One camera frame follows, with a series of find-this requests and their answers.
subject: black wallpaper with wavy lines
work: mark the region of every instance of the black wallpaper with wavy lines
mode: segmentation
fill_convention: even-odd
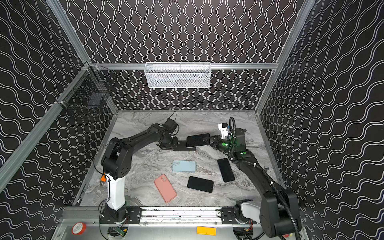
[[[111,119],[106,106],[99,121],[75,121],[62,111],[0,194],[0,239],[51,239]]]
[[[303,0],[60,0],[93,62],[276,62]]]
[[[0,1],[0,166],[83,65],[45,1]]]
[[[271,70],[213,70],[210,88],[149,88],[144,71],[120,71],[111,96],[127,110],[255,110]]]
[[[261,120],[312,240],[384,239],[384,1],[318,0]]]

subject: pink phone case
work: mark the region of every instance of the pink phone case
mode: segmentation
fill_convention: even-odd
[[[170,202],[177,196],[167,176],[164,174],[156,178],[154,182],[165,202]]]

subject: yellow block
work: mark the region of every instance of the yellow block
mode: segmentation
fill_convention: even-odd
[[[216,229],[214,227],[197,227],[197,234],[216,236]]]

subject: mesh basket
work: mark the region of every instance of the mesh basket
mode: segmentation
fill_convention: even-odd
[[[117,74],[103,67],[91,67],[63,103],[65,114],[75,120],[96,120],[101,108],[107,106],[111,86]]]
[[[146,63],[150,88],[209,88],[211,63]]]

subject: marble surface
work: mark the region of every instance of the marble surface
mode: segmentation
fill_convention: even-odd
[[[164,123],[172,112],[119,112],[118,119],[109,139],[124,138],[147,129],[152,123]],[[247,148],[256,156],[262,167],[273,179],[276,176],[268,158],[264,142],[253,112],[177,112],[176,122],[180,125],[177,137],[185,140],[189,135],[210,133],[220,134],[218,123],[228,122],[233,116],[236,126],[246,128]],[[133,206],[233,206],[237,200],[261,198],[249,178],[235,164],[231,163],[235,181],[224,183],[217,165],[217,159],[226,156],[210,146],[198,147],[194,152],[174,152],[161,150],[152,143],[132,157],[132,167],[125,181],[125,195],[128,205]],[[195,173],[172,172],[173,160],[194,160],[197,163]],[[165,174],[177,197],[165,203],[154,180]],[[206,193],[187,188],[189,176],[201,177],[214,182],[213,193]],[[100,174],[95,172],[86,188],[81,206],[97,206],[107,198],[107,185],[100,186]]]

